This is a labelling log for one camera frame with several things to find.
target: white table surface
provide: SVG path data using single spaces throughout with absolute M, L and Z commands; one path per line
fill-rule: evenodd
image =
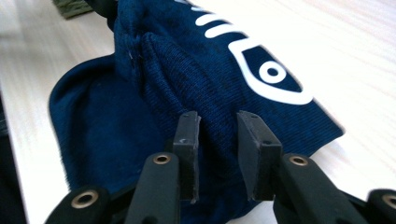
M 344 127 L 312 158 L 341 190 L 396 189 L 396 2 L 194 0 L 259 39 Z M 106 20 L 64 20 L 48 1 L 0 3 L 0 90 L 30 223 L 67 193 L 48 111 L 70 68 L 113 52 Z M 274 223 L 262 203 L 232 223 Z

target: navy blue knit beanie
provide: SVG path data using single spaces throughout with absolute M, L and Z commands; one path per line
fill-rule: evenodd
M 285 152 L 310 156 L 343 134 L 263 46 L 185 1 L 120 0 L 114 36 L 114 55 L 76 66 L 50 97 L 70 189 L 134 183 L 195 110 L 200 201 L 182 204 L 181 223 L 225 223 L 256 205 L 238 167 L 236 112 L 262 117 Z

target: white printed logo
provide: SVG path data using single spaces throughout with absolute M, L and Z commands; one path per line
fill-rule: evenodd
M 188 4 L 183 0 L 175 0 L 175 1 L 179 3 Z M 199 7 L 191 7 L 191 10 L 203 11 Z M 195 24 L 197 26 L 204 26 L 212 21 L 222 21 L 222 18 L 216 14 L 205 14 L 199 17 L 195 21 Z M 205 37 L 214 38 L 216 36 L 224 35 L 227 33 L 243 33 L 243 32 L 237 29 L 234 25 L 225 23 L 208 29 L 205 32 Z M 228 45 L 228 49 L 235 57 L 247 85 L 253 91 L 255 91 L 257 94 L 259 94 L 262 97 L 284 104 L 306 105 L 313 100 L 313 96 L 310 93 L 308 93 L 306 90 L 303 90 L 301 92 L 287 91 L 267 84 L 267 83 L 269 84 L 279 83 L 287 76 L 287 72 L 285 68 L 275 61 L 268 61 L 263 63 L 259 70 L 260 78 L 262 79 L 262 81 L 257 79 L 250 71 L 248 67 L 248 63 L 243 54 L 245 50 L 253 49 L 256 47 L 262 48 L 262 45 L 249 37 L 245 39 L 235 40 Z M 275 76 L 270 75 L 268 73 L 270 69 L 276 71 Z

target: dark fabric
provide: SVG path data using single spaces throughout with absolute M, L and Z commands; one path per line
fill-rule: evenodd
M 182 204 L 181 222 L 225 223 L 256 205 L 237 163 L 236 112 L 261 116 L 286 152 L 310 156 L 343 134 L 260 44 L 187 2 L 120 0 L 114 33 L 115 55 L 75 67 L 50 98 L 71 189 L 136 181 L 195 110 L 200 201 Z
M 26 223 L 6 118 L 0 100 L 0 223 Z

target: black plastic bracket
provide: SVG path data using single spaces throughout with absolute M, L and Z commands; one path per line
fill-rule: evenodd
M 272 201 L 271 187 L 282 156 L 282 144 L 257 115 L 247 111 L 238 117 L 238 161 L 247 188 L 247 198 Z
M 371 191 L 364 214 L 373 223 L 396 224 L 396 191 L 393 189 Z
M 178 166 L 173 153 L 155 153 L 146 159 L 126 224 L 179 223 Z
M 106 189 L 86 186 L 67 194 L 52 211 L 47 224 L 97 224 L 110 220 L 110 196 Z
M 173 141 L 173 153 L 180 162 L 180 199 L 199 200 L 198 133 L 201 117 L 196 111 L 180 116 Z
M 317 164 L 306 156 L 284 155 L 279 178 L 302 223 L 367 223 Z

